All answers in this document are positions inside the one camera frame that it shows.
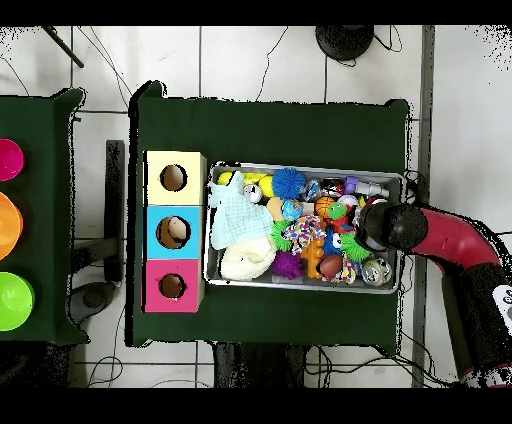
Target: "green table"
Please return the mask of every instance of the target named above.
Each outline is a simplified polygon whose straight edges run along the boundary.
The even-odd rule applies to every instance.
[[[185,100],[162,98],[155,81],[135,94],[129,114],[128,344],[147,339],[357,344],[394,353],[397,293],[207,285],[196,314],[142,313],[141,161],[144,150],[181,150],[200,151],[209,164],[225,160],[403,173],[407,102],[373,106]]]
[[[23,215],[23,233],[0,271],[31,283],[35,306],[19,328],[0,340],[75,344],[86,339],[68,319],[67,288],[71,250],[70,115],[82,101],[80,89],[51,98],[0,96],[0,138],[14,140],[26,165],[0,183]]]

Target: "green bowl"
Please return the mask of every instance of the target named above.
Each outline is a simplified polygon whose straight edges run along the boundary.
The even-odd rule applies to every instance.
[[[34,307],[34,290],[23,278],[0,272],[0,331],[22,325]]]

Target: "bowl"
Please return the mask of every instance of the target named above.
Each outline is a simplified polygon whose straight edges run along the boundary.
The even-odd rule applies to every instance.
[[[0,260],[14,248],[23,230],[23,217],[9,198],[0,193]]]
[[[34,307],[34,289],[25,279],[0,272],[0,331],[21,326]]]
[[[0,181],[8,181],[18,175],[25,164],[20,147],[8,138],[0,138]]]

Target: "orange bowl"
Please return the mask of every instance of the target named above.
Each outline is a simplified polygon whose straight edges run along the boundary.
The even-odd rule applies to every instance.
[[[18,242],[23,229],[23,217],[9,198],[0,193],[0,260],[5,258]]]

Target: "orange ball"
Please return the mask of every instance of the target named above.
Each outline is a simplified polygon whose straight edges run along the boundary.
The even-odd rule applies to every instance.
[[[330,197],[320,197],[320,199],[315,202],[315,215],[322,219],[327,218],[327,211],[329,206],[331,206],[333,203],[334,199]]]

